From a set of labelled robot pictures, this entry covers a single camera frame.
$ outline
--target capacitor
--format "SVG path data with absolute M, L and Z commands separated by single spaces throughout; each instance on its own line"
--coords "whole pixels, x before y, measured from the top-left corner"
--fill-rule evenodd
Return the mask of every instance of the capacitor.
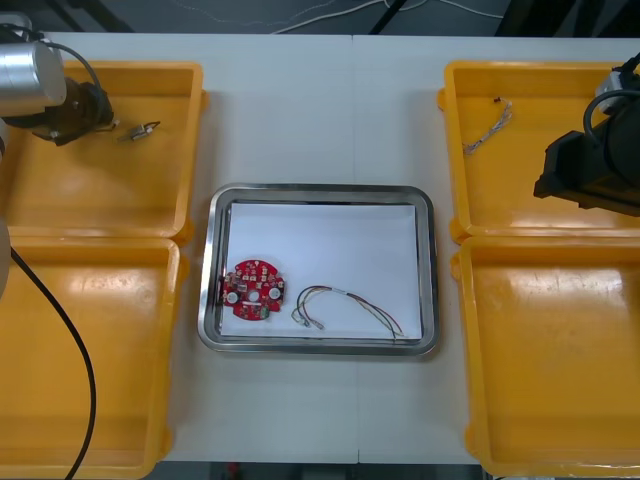
M 273 287 L 271 290 L 269 290 L 269 298 L 271 298 L 272 300 L 279 299 L 281 295 L 282 295 L 282 292 L 280 291 L 279 288 Z

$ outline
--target metal clip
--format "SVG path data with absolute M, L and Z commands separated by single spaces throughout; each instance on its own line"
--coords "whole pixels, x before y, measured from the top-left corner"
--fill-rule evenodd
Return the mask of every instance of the metal clip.
M 122 135 L 118 137 L 118 142 L 126 142 L 126 141 L 136 141 L 141 138 L 148 137 L 153 133 L 153 130 L 160 125 L 160 122 L 149 122 L 142 125 L 138 125 L 137 127 L 132 128 L 127 132 L 126 135 Z

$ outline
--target wire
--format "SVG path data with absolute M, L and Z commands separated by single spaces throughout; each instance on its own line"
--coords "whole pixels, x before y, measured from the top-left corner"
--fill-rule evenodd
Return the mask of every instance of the wire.
M 467 12 L 470 12 L 470 13 L 475 13 L 476 15 L 480 15 L 482 17 L 497 18 L 499 20 L 504 18 L 503 15 L 495 15 L 493 13 L 486 13 L 486 12 L 481 12 L 480 10 L 474 10 L 473 8 L 467 7 L 466 5 L 461 5 L 456 2 L 452 2 L 451 0 L 437 0 L 437 1 L 440 3 L 446 3 L 447 5 L 451 5 L 452 7 L 461 8 L 462 10 L 466 10 Z
M 307 287 L 302 290 L 298 294 L 298 298 L 296 300 L 296 308 L 291 312 L 291 318 L 304 327 L 309 328 L 311 325 L 315 326 L 319 330 L 324 330 L 324 325 L 322 322 L 312 318 L 307 311 L 307 303 L 311 300 L 312 297 L 323 293 L 323 292 L 334 292 L 339 293 L 341 295 L 345 295 L 356 303 L 358 303 L 362 308 L 364 308 L 367 312 L 369 312 L 374 318 L 376 318 L 387 330 L 389 330 L 395 340 L 398 336 L 404 337 L 404 332 L 402 328 L 396 322 L 396 320 L 385 310 L 382 308 L 368 302 L 364 298 L 354 293 L 345 292 L 344 290 L 340 290 L 338 288 L 327 287 L 324 285 L 313 285 L 311 287 Z
M 391 8 L 391 5 L 389 5 L 389 0 L 383 0 L 383 1 L 384 1 L 385 7 Z M 409 5 L 408 7 L 402 7 L 399 11 L 400 12 L 406 12 L 406 11 L 409 11 L 409 10 L 413 10 L 414 8 L 421 7 L 422 5 L 427 3 L 428 1 L 429 0 L 422 0 L 421 2 L 418 2 L 415 5 Z
M 336 12 L 336 13 L 328 13 L 326 15 L 321 15 L 319 17 L 312 18 L 311 20 L 306 20 L 306 21 L 304 21 L 302 23 L 298 23 L 298 24 L 293 25 L 291 27 L 286 27 L 286 28 L 283 28 L 281 30 L 277 30 L 277 31 L 271 33 L 271 35 L 279 35 L 281 33 L 290 32 L 291 30 L 297 30 L 298 28 L 304 27 L 304 26 L 309 25 L 311 23 L 319 22 L 321 20 L 327 20 L 329 18 L 342 17 L 343 15 L 349 15 L 350 13 L 357 12 L 358 10 L 362 10 L 363 8 L 367 8 L 367 7 L 370 7 L 371 5 L 375 5 L 377 3 L 383 3 L 383 2 L 384 2 L 384 0 L 371 0 L 371 1 L 367 2 L 367 3 L 363 3 L 362 5 L 358 5 L 357 7 L 353 7 L 353 8 L 350 8 L 348 10 L 343 10 L 341 12 Z
M 379 35 L 382 30 L 384 30 L 384 28 L 389 24 L 389 22 L 393 20 L 393 17 L 398 14 L 405 3 L 407 3 L 407 0 L 393 0 L 391 7 L 387 8 L 387 11 L 384 12 L 384 15 L 382 15 L 382 17 L 380 17 L 380 20 L 376 22 L 376 24 L 369 32 L 369 35 Z
M 406 12 L 407 10 L 413 10 L 414 8 L 421 7 L 422 5 L 427 3 L 428 1 L 429 0 L 422 0 L 421 2 L 418 2 L 416 5 L 411 5 L 411 6 L 408 6 L 408 7 L 401 8 L 400 11 L 401 12 Z M 456 2 L 451 2 L 449 0 L 435 0 L 435 1 L 450 5 L 452 7 L 461 8 L 462 10 L 465 10 L 465 11 L 470 12 L 470 13 L 475 13 L 476 15 L 481 15 L 483 17 L 497 18 L 497 19 L 502 19 L 503 18 L 502 15 L 495 15 L 493 13 L 481 12 L 480 10 L 475 10 L 473 8 L 467 7 L 465 5 L 461 5 L 461 4 L 456 3 Z M 273 32 L 272 35 L 278 35 L 280 33 L 286 33 L 286 32 L 290 32 L 292 30 L 297 30 L 298 28 L 304 27 L 304 26 L 309 25 L 311 23 L 319 22 L 321 20 L 327 20 L 329 18 L 341 17 L 343 15 L 348 15 L 350 13 L 357 12 L 358 10 L 362 10 L 363 8 L 370 7 L 371 5 L 375 5 L 375 4 L 380 3 L 380 2 L 384 3 L 387 8 L 391 8 L 389 3 L 388 3 L 389 0 L 371 0 L 370 2 L 363 3 L 362 5 L 358 5 L 357 7 L 353 7 L 353 8 L 350 8 L 348 10 L 343 10 L 341 12 L 336 12 L 336 13 L 329 13 L 327 15 L 321 15 L 319 17 L 315 17 L 315 18 L 312 18 L 310 20 L 306 20 L 306 21 L 304 21 L 302 23 L 298 23 L 296 25 L 292 25 L 291 27 L 286 27 L 286 28 L 277 30 L 277 31 Z
M 512 103 L 509 100 L 505 100 L 501 97 L 496 97 L 493 99 L 494 103 L 502 102 L 504 104 L 504 110 L 502 111 L 502 115 L 498 121 L 489 129 L 487 133 L 485 133 L 479 140 L 467 145 L 463 144 L 463 152 L 465 155 L 472 155 L 477 148 L 482 145 L 484 142 L 489 140 L 493 136 L 493 134 L 502 130 L 513 118 L 513 112 L 511 111 Z
M 267 27 L 271 27 L 274 25 L 288 25 L 289 23 L 291 23 L 293 20 L 295 20 L 296 18 L 304 15 L 305 13 L 308 13 L 312 10 L 317 10 L 318 8 L 323 8 L 323 7 L 328 7 L 329 5 L 333 5 L 334 3 L 336 3 L 338 0 L 329 0 L 328 2 L 325 3 L 320 3 L 318 5 L 313 5 L 312 7 L 306 8 L 304 10 L 301 10 L 300 12 L 290 16 L 287 20 L 278 20 L 275 22 L 262 22 L 260 20 L 253 20 L 250 22 L 237 22 L 234 20 L 226 20 L 224 18 L 218 18 L 215 15 L 213 15 L 211 12 L 208 12 L 207 10 L 204 10 L 202 8 L 199 7 L 193 7 L 191 5 L 186 5 L 182 2 L 180 2 L 179 0 L 171 0 L 171 3 L 173 3 L 174 5 L 184 8 L 185 10 L 191 10 L 193 12 L 196 13 L 200 13 L 201 15 L 213 20 L 214 22 L 218 22 L 218 23 L 226 23 L 226 24 L 232 24 L 232 25 L 239 25 L 241 27 L 250 27 L 253 25 L 264 25 Z
M 16 263 L 16 265 L 18 265 L 18 267 L 20 267 L 20 269 L 25 273 L 25 275 L 29 278 L 29 280 L 31 280 L 35 284 L 38 290 L 42 292 L 42 294 L 49 301 L 49 303 L 55 309 L 55 311 L 58 312 L 58 315 L 60 315 L 60 318 L 62 318 L 62 321 L 67 326 L 69 333 L 71 333 L 71 336 L 75 340 L 76 345 L 78 346 L 78 350 L 80 350 L 80 354 L 82 355 L 82 359 L 84 360 L 85 367 L 87 368 L 87 376 L 89 377 L 89 397 L 90 397 L 89 422 L 87 424 L 87 432 L 85 434 L 84 441 L 82 442 L 82 447 L 78 452 L 78 456 L 76 457 L 76 460 L 73 462 L 73 465 L 69 470 L 69 473 L 67 473 L 67 475 L 64 477 L 65 480 L 71 480 L 73 476 L 76 474 L 76 472 L 78 471 L 78 468 L 80 468 L 80 464 L 82 464 L 82 461 L 84 460 L 87 450 L 89 449 L 89 444 L 91 443 L 91 437 L 93 436 L 93 428 L 96 423 L 96 407 L 97 407 L 96 377 L 93 372 L 91 357 L 89 357 L 89 351 L 87 350 L 87 347 L 82 341 L 82 337 L 80 336 L 80 333 L 76 329 L 75 325 L 73 324 L 73 322 L 71 321 L 67 313 L 62 308 L 62 305 L 60 305 L 58 300 L 56 300 L 56 297 L 53 296 L 53 294 L 44 285 L 44 283 L 42 283 L 42 281 L 38 278 L 38 276 L 35 273 L 33 273 L 33 270 L 29 268 L 29 265 L 25 263 L 25 261 L 22 259 L 22 257 L 20 257 L 20 255 L 18 255 L 18 252 L 16 252 L 13 249 L 13 247 L 11 247 L 11 258 Z
M 600 145 L 600 139 L 596 136 L 593 131 L 593 125 L 591 124 L 591 117 L 593 116 L 593 112 L 596 107 L 601 103 L 607 100 L 608 98 L 613 97 L 640 97 L 640 90 L 612 90 L 610 92 L 604 92 L 601 95 L 598 95 L 596 98 L 589 102 L 587 108 L 584 111 L 584 116 L 582 117 L 582 126 L 584 127 L 585 135 L 591 140 L 594 145 Z

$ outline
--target wire harness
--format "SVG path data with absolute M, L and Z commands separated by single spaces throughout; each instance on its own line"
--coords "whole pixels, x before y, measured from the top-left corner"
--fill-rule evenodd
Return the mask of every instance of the wire harness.
M 402 328 L 396 322 L 396 320 L 385 310 L 374 305 L 371 302 L 368 302 L 364 298 L 355 293 L 346 292 L 344 290 L 340 290 L 339 288 L 328 287 L 325 285 L 313 285 L 311 287 L 307 287 L 300 292 L 298 295 L 298 299 L 296 300 L 296 308 L 291 312 L 291 318 L 299 325 L 302 325 L 307 328 L 311 328 L 311 326 L 316 327 L 319 330 L 324 330 L 325 326 L 319 320 L 312 318 L 307 311 L 307 304 L 309 301 L 321 294 L 333 292 L 339 295 L 344 295 L 349 297 L 358 303 L 362 308 L 364 308 L 367 312 L 369 312 L 376 320 L 378 320 L 393 336 L 393 339 L 396 340 L 398 337 L 404 337 L 404 332 Z

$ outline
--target silver cylinder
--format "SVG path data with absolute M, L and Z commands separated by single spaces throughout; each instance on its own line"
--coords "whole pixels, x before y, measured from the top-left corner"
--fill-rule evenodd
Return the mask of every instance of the silver cylinder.
M 39 113 L 66 96 L 62 62 L 44 44 L 0 45 L 0 116 Z

